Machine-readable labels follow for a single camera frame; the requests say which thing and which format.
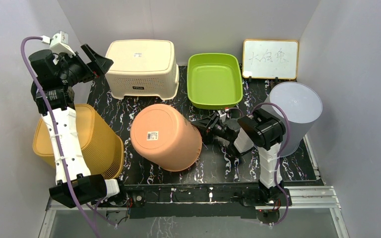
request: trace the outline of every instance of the gray cylinder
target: gray cylinder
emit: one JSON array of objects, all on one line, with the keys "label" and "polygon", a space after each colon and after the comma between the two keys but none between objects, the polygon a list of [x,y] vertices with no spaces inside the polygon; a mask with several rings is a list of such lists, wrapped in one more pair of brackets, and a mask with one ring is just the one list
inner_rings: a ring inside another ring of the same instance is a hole
[{"label": "gray cylinder", "polygon": [[[322,101],[317,93],[308,86],[297,82],[285,82],[276,85],[265,102],[278,105],[290,122],[290,140],[280,157],[293,154],[299,147],[300,141],[322,113]],[[281,113],[273,106],[263,105],[261,108],[284,122]],[[287,133],[285,133],[281,145],[284,145],[286,140]]]}]

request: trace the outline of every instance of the gray wall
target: gray wall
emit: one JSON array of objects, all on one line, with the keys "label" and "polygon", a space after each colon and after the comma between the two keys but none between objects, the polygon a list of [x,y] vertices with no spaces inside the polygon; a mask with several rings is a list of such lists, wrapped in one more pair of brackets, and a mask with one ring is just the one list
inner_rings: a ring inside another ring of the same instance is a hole
[{"label": "gray wall", "polygon": [[[32,150],[39,120],[30,95],[31,76],[20,55],[20,43],[32,35],[70,33],[79,41],[56,0],[0,0],[0,238],[37,237],[55,184],[55,171]],[[44,49],[39,41],[27,44],[27,55]],[[75,88],[77,102],[86,102],[90,85]]]},{"label": "gray wall", "polygon": [[322,0],[300,39],[298,80],[322,98],[309,136],[351,237],[381,237],[381,1]]},{"label": "gray wall", "polygon": [[124,39],[170,40],[179,64],[222,52],[242,60],[243,41],[298,40],[319,0],[58,0],[79,40],[100,54]]}]

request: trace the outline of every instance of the sticker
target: sticker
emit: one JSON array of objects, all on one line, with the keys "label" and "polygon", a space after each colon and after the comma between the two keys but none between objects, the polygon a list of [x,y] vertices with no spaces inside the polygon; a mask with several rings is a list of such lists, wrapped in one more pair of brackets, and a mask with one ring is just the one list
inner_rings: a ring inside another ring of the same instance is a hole
[{"label": "sticker", "polygon": [[68,34],[61,31],[61,43],[68,44]]},{"label": "sticker", "polygon": [[147,132],[147,140],[158,140],[158,131]]}]

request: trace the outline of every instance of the wire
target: wire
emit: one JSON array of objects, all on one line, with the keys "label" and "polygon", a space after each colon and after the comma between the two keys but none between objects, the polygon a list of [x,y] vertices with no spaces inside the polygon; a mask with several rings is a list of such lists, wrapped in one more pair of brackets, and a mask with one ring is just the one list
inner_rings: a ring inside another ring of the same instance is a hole
[{"label": "wire", "polygon": [[237,108],[237,107],[233,107],[233,108],[226,108],[226,110],[228,110],[228,111],[230,111],[230,110],[237,110],[237,111],[239,111],[239,113],[240,113],[240,117],[243,117],[243,112],[242,112],[242,110],[240,110],[240,108]]},{"label": "wire", "polygon": [[127,207],[127,215],[130,215],[130,208],[132,207],[132,198],[130,199],[130,206]]},{"label": "wire", "polygon": [[125,222],[126,222],[128,218],[129,218],[129,216],[125,216],[125,217],[122,218],[116,225],[119,225],[124,219],[126,219],[126,220],[125,220]]},{"label": "wire", "polygon": [[274,206],[272,207],[272,211],[276,211],[277,209],[275,208],[277,205],[278,205],[278,202],[279,202],[279,200],[277,200],[277,201],[275,201],[274,202]]},{"label": "wire", "polygon": [[259,103],[258,105],[256,105],[253,108],[251,114],[253,114],[254,111],[256,109],[258,109],[259,107],[261,107],[262,105],[270,105],[270,106],[275,107],[277,110],[279,110],[280,113],[282,114],[282,116],[284,117],[285,125],[286,125],[286,128],[287,128],[287,139],[285,140],[284,145],[280,148],[280,150],[277,153],[278,159],[277,159],[277,164],[275,165],[275,172],[274,172],[274,183],[278,187],[278,189],[284,194],[285,201],[286,201],[284,215],[281,217],[280,220],[278,220],[276,223],[274,223],[274,225],[278,225],[278,224],[280,224],[285,219],[285,217],[287,216],[287,213],[288,213],[288,203],[289,203],[288,195],[285,192],[285,190],[280,186],[280,184],[278,184],[278,181],[277,181],[277,171],[278,171],[278,167],[280,165],[280,155],[281,155],[281,152],[285,149],[285,147],[288,144],[288,141],[290,140],[291,128],[290,128],[290,122],[288,121],[288,118],[285,115],[284,111],[278,105],[276,105],[275,103]]},{"label": "wire", "polygon": [[[37,88],[39,89],[39,92],[40,92],[40,94],[41,94],[41,96],[43,98],[43,101],[45,102],[46,108],[49,111],[50,118],[52,119],[52,124],[53,124],[53,129],[55,131],[55,135],[57,135],[57,134],[59,134],[58,133],[58,126],[56,124],[55,115],[52,112],[52,107],[50,106],[49,100],[47,99],[46,94],[43,91],[42,85],[40,85],[40,82],[37,80],[37,78],[36,78],[36,76],[34,74],[34,71],[31,68],[30,64],[28,63],[27,57],[25,56],[25,44],[27,43],[27,41],[29,41],[29,40],[42,40],[42,39],[43,38],[39,37],[39,36],[30,36],[30,37],[24,38],[24,40],[22,40],[22,42],[21,42],[21,57],[22,57],[22,59],[23,59],[23,61],[25,63],[25,66],[28,69],[28,72],[30,73],[31,77],[33,78],[34,83],[36,84]],[[79,203],[78,198],[75,195],[75,192],[74,192],[73,187],[72,187],[72,182],[71,182],[71,179],[69,177],[68,167],[66,165],[66,161],[65,161],[65,158],[64,158],[64,152],[62,151],[61,140],[60,140],[59,136],[56,136],[55,138],[56,138],[56,144],[57,144],[57,147],[58,147],[58,151],[59,151],[60,157],[62,158],[62,165],[63,165],[63,170],[65,172],[66,183],[68,185],[68,189],[69,189],[69,192],[70,192],[70,194],[72,196],[72,199],[73,199],[75,205],[77,206],[79,212],[83,215],[84,219],[87,221],[88,225],[93,230],[94,235],[97,238],[100,238],[101,236],[100,236],[96,226],[92,223],[90,218],[87,216],[87,214],[85,213],[84,209],[82,209],[81,204]]]},{"label": "wire", "polygon": [[59,60],[59,58],[61,58],[63,61],[65,61],[66,64],[68,64],[68,61],[66,61],[66,59],[64,57],[62,57],[60,54],[54,53],[54,52],[52,52],[52,54],[58,56],[58,60]]},{"label": "wire", "polygon": [[97,217],[96,215],[98,215],[99,217],[101,217],[103,220],[105,220],[107,223],[109,223],[110,225],[112,226],[115,226],[116,223],[115,222],[112,222],[110,221],[109,219],[107,219],[107,217],[103,216],[102,214],[100,214],[98,211],[97,211],[97,208],[98,206],[100,205],[100,203],[103,201],[104,198],[100,199],[99,201],[97,201],[96,205],[95,205],[95,208],[93,208],[92,206],[90,206],[88,203],[87,203],[87,207],[90,208],[91,210],[94,211],[94,215],[93,215],[93,221],[94,221],[94,225],[97,227]]},{"label": "wire", "polygon": [[113,204],[111,204],[111,205],[116,206],[116,207],[123,207],[128,201],[129,201],[129,196],[128,196],[128,194],[126,194],[126,200],[122,205],[113,205]]},{"label": "wire", "polygon": [[281,207],[281,200],[279,199],[279,200],[278,200],[278,207],[277,207],[277,210],[280,209],[280,207]]}]

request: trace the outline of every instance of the black marble surface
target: black marble surface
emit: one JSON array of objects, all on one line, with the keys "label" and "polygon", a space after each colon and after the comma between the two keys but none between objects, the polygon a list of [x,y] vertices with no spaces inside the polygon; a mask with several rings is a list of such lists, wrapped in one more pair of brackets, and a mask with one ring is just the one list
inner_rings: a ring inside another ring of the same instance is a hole
[{"label": "black marble surface", "polygon": [[[130,127],[134,117],[145,107],[156,103],[168,104],[190,121],[201,119],[213,112],[192,105],[187,98],[186,79],[187,67],[180,66],[177,96],[166,101],[157,97],[125,97],[123,100],[117,100],[112,98],[106,80],[93,81],[88,104],[97,110],[125,144],[125,164],[121,174],[125,184],[256,182],[259,177],[259,158],[255,149],[241,159],[235,159],[225,153],[225,148],[219,141],[204,144],[197,162],[182,172],[163,170],[135,152],[130,142]],[[243,80],[242,84],[244,95],[238,107],[248,114],[255,105],[266,99],[270,88],[267,80],[254,79],[252,82]],[[236,116],[238,113],[231,113],[232,118]],[[280,169],[284,180],[316,180],[303,141],[294,154],[281,161]]]}]

